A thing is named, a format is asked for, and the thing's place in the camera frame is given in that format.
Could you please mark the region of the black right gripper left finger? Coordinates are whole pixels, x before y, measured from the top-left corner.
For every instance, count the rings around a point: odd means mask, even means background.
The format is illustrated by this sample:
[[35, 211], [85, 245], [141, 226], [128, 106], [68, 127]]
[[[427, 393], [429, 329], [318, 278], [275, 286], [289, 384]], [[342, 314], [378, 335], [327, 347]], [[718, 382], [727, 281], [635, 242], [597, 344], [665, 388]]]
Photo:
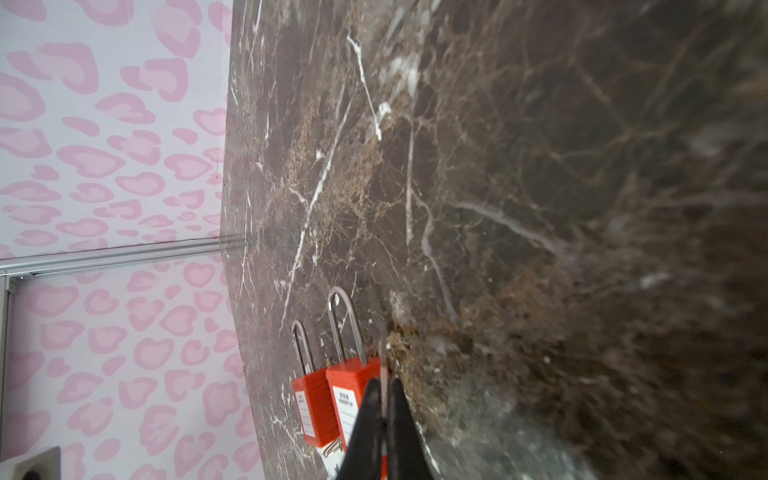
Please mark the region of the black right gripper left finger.
[[379, 480], [382, 473], [382, 420], [381, 382], [371, 379], [352, 431], [337, 480]]

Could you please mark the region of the red padlock with steel shackle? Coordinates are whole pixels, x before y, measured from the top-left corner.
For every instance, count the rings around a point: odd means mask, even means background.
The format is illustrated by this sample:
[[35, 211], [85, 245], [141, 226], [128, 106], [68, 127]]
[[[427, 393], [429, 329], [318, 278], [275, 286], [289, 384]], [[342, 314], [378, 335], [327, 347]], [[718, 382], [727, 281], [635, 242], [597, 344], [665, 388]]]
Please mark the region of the red padlock with steel shackle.
[[340, 436], [326, 368], [317, 369], [303, 323], [292, 323], [293, 346], [301, 375], [291, 381], [302, 434], [307, 444], [323, 448]]

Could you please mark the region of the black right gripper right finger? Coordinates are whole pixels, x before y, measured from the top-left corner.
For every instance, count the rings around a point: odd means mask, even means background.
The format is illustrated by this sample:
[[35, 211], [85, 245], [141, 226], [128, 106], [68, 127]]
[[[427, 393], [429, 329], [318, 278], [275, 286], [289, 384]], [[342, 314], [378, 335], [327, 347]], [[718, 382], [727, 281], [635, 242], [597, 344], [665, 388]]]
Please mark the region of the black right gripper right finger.
[[399, 378], [392, 378], [387, 389], [386, 444], [389, 479], [433, 480], [421, 437]]

